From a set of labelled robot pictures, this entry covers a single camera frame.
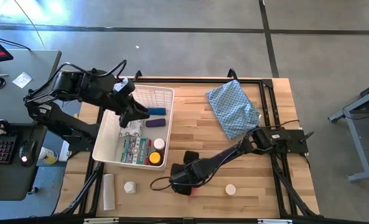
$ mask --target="paper note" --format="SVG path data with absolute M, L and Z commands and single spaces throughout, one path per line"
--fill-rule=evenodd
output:
M 21 75 L 19 75 L 12 82 L 16 84 L 17 86 L 19 86 L 20 88 L 24 88 L 31 80 L 32 78 L 28 74 L 26 74 L 25 72 L 22 72 Z

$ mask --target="concrete floor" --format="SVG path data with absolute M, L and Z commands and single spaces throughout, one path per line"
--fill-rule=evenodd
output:
M 369 0 L 264 1 L 270 29 L 369 30 Z M 0 25 L 29 23 L 14 1 L 0 2 Z M 223 77 L 233 67 L 241 77 L 272 77 L 264 34 L 93 32 L 97 27 L 262 29 L 258 0 L 26 2 L 22 6 L 35 24 L 91 31 L 40 32 L 48 49 L 62 51 L 61 62 L 107 70 L 125 58 L 123 75 L 140 69 L 147 76 Z M 273 34 L 271 40 L 279 77 L 290 79 L 301 126 L 315 131 L 307 144 L 321 214 L 369 222 L 369 180 L 347 181 L 347 174 L 362 171 L 350 131 L 343 121 L 327 120 L 369 86 L 369 35 L 349 34 Z M 34 31 L 0 30 L 0 37 L 41 49 Z M 59 178 L 50 183 L 59 184 Z M 14 209 L 11 217 L 50 213 L 56 192 L 31 195 L 43 205 L 32 213 Z

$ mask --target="white cable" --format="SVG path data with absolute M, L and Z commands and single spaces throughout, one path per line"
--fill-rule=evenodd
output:
M 39 37 L 39 39 L 40 39 L 40 41 L 41 41 L 41 43 L 42 43 L 43 50 L 46 50 L 45 44 L 43 43 L 43 40 L 42 40 L 42 38 L 40 37 L 40 34 L 39 34 L 39 32 L 37 31 L 35 24 L 32 22 L 32 20 L 31 20 L 31 19 L 29 19 L 29 16 L 28 16 L 28 15 L 25 13 L 25 11 L 21 8 L 21 6 L 20 6 L 20 4 L 18 4 L 17 0 L 14 0 L 14 1 L 15 1 L 15 2 L 16 2 L 16 4 L 18 5 L 18 7 L 20 7 L 21 11 L 25 14 L 25 16 L 28 18 L 29 22 L 34 26 L 34 29 L 36 30 L 36 33 L 37 33 L 37 35 L 38 35 L 38 37 Z

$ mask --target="purple eraser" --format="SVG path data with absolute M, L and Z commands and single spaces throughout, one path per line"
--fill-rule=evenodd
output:
M 147 128 L 156 128 L 156 127 L 164 127 L 164 126 L 166 126 L 165 118 L 146 121 Z

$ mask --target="white plastic basket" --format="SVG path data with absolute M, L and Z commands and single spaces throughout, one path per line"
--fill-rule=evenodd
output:
M 141 137 L 149 138 L 152 143 L 157 138 L 162 138 L 166 142 L 164 160 L 160 166 L 147 166 L 142 164 L 127 164 L 121 162 L 123 152 L 124 138 L 119 137 L 119 116 L 114 112 L 106 110 L 103 115 L 100 130 L 98 131 L 97 140 L 93 149 L 93 159 L 108 164 L 131 167 L 147 170 L 164 170 L 167 164 L 167 152 L 169 149 L 170 129 L 173 119 L 173 101 L 174 90 L 171 88 L 136 85 L 133 91 L 134 99 L 146 108 L 165 108 L 165 116 L 151 115 L 149 119 L 166 119 L 166 126 L 159 128 L 147 128 L 144 121 Z

